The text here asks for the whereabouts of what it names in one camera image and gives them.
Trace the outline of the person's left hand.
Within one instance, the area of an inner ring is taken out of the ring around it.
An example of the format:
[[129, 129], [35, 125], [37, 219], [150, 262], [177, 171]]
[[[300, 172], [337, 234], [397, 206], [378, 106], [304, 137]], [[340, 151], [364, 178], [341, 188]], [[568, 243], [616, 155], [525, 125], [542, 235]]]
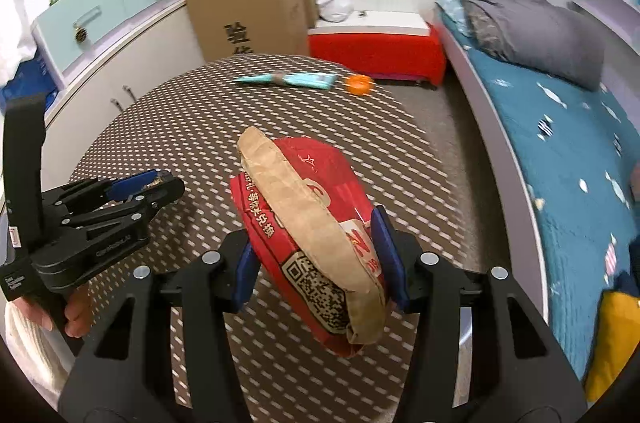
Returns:
[[[21, 311], [22, 315], [48, 331], [54, 329], [54, 322], [49, 313], [31, 299], [20, 297], [12, 304]], [[67, 297], [65, 306], [65, 333], [70, 337], [84, 337], [92, 325], [91, 297], [89, 285], [84, 284]]]

